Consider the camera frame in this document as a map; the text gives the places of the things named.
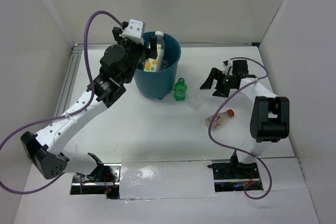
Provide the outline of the crushed clear plastic bottle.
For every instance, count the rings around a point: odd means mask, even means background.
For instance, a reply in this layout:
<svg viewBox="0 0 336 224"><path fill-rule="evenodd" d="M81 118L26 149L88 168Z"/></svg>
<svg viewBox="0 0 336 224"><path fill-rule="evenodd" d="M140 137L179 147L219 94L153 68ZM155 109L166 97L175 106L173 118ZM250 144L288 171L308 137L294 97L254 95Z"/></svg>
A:
<svg viewBox="0 0 336 224"><path fill-rule="evenodd" d="M138 69L145 72L158 72L167 69L170 63L167 60L159 62L158 60L148 59L138 65Z"/></svg>

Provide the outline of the clear bottle white cap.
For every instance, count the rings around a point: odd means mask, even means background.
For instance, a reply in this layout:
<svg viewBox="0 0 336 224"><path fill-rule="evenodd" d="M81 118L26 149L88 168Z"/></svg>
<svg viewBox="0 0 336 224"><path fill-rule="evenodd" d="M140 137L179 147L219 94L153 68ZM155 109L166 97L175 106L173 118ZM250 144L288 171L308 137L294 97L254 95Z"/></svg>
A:
<svg viewBox="0 0 336 224"><path fill-rule="evenodd" d="M187 105L193 110L198 110L206 97L207 92L205 90L196 90L189 96Z"/></svg>

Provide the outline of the green plastic bottle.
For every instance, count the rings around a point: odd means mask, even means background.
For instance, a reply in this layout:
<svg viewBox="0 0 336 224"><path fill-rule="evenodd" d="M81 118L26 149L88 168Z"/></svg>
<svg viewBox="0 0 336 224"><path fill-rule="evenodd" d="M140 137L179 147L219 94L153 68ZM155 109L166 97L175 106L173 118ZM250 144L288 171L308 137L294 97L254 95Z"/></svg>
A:
<svg viewBox="0 0 336 224"><path fill-rule="evenodd" d="M184 78L179 78L174 85L174 99L176 101L184 101L186 98L187 85Z"/></svg>

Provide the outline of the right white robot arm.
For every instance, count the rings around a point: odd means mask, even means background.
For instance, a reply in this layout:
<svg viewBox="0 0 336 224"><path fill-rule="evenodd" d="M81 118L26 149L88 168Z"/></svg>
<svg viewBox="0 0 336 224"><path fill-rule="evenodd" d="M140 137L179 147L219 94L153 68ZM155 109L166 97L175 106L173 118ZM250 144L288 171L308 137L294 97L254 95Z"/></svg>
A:
<svg viewBox="0 0 336 224"><path fill-rule="evenodd" d="M248 70L249 58L235 57L223 62L225 69L212 68L200 90L214 88L214 97L225 98L228 103L235 95L242 93L253 104L249 131L251 139L234 151L229 161L229 172L235 178L251 170L257 158L273 143L285 139L290 130L290 102L269 91L258 77Z"/></svg>

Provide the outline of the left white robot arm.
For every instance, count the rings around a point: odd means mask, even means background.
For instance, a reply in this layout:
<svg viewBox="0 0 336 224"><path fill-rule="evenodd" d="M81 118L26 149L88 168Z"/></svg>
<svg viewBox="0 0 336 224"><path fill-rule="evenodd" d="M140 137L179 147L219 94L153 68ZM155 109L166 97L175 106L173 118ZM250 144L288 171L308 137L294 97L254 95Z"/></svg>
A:
<svg viewBox="0 0 336 224"><path fill-rule="evenodd" d="M148 42L118 27L113 29L117 44L109 46L100 59L99 74L93 83L61 118L36 133L25 132L20 140L28 158L45 179L53 179L66 170L69 158L65 145L88 122L111 107L126 91L140 63L157 56L157 38Z"/></svg>

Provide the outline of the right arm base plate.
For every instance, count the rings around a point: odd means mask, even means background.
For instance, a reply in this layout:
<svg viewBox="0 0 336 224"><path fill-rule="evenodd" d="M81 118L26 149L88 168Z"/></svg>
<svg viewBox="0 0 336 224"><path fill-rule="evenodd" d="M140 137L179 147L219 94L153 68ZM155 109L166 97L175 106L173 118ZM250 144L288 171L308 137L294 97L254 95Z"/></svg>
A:
<svg viewBox="0 0 336 224"><path fill-rule="evenodd" d="M207 165L211 169L214 178L216 193L229 191L263 190L260 175L256 163L243 167L234 167L230 161L212 162Z"/></svg>

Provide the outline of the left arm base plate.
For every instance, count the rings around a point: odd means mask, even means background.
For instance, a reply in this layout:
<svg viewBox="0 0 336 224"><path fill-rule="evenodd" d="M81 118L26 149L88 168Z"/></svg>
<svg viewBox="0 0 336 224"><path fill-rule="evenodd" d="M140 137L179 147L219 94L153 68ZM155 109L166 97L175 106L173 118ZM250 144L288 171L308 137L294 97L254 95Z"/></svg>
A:
<svg viewBox="0 0 336 224"><path fill-rule="evenodd" d="M95 175L73 174L71 195L103 195L107 199L119 199L121 163L105 163L104 169Z"/></svg>

